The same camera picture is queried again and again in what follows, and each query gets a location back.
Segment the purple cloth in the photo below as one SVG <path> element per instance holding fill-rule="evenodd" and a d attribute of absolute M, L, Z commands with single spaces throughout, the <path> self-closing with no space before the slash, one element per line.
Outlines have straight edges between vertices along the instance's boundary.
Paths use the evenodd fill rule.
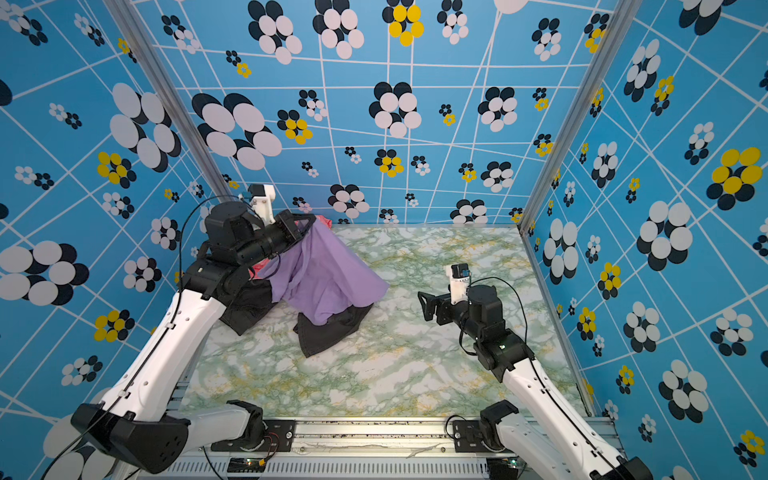
<path fill-rule="evenodd" d="M 380 301 L 389 288 L 322 222 L 314 222 L 301 241 L 265 263 L 256 277 L 270 282 L 274 302 L 287 302 L 315 326 L 351 306 Z"/>

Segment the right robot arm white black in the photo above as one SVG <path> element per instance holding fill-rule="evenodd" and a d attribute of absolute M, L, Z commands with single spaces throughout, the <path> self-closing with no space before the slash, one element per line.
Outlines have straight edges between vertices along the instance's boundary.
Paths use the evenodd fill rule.
<path fill-rule="evenodd" d="M 479 427 L 489 449 L 510 450 L 542 479 L 651 479 L 638 457 L 625 458 L 578 414 L 549 379 L 524 339 L 507 327 L 503 304 L 489 285 L 461 285 L 449 292 L 419 292 L 427 322 L 456 324 L 473 340 L 475 358 L 533 415 L 536 428 L 513 403 L 503 400 L 485 408 Z"/>

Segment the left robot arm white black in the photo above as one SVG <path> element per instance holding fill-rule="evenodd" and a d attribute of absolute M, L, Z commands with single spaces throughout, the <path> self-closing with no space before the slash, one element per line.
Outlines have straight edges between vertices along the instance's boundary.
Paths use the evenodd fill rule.
<path fill-rule="evenodd" d="M 315 220 L 284 210 L 268 224 L 242 201 L 215 206 L 205 219 L 207 239 L 157 330 L 100 402 L 76 409 L 72 426 L 103 454 L 151 474 L 216 442 L 259 447 L 266 432 L 254 404 L 231 400 L 190 417 L 175 417 L 167 407 L 210 330 L 250 281 L 251 268 L 299 244 Z"/>

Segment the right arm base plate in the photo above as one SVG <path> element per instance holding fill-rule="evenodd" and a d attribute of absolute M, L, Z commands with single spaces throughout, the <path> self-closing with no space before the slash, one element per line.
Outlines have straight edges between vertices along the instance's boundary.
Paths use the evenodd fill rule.
<path fill-rule="evenodd" d="M 453 439 L 456 453 L 510 453 L 506 448 L 492 446 L 485 439 L 478 420 L 454 418 L 447 424 L 447 433 Z"/>

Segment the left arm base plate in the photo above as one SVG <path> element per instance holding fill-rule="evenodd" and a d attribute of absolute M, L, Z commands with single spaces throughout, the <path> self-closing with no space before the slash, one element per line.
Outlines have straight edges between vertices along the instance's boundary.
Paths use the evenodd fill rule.
<path fill-rule="evenodd" d="M 290 452 L 296 438 L 296 420 L 266 419 L 263 436 L 256 443 L 246 439 L 222 440 L 210 446 L 214 452 Z"/>

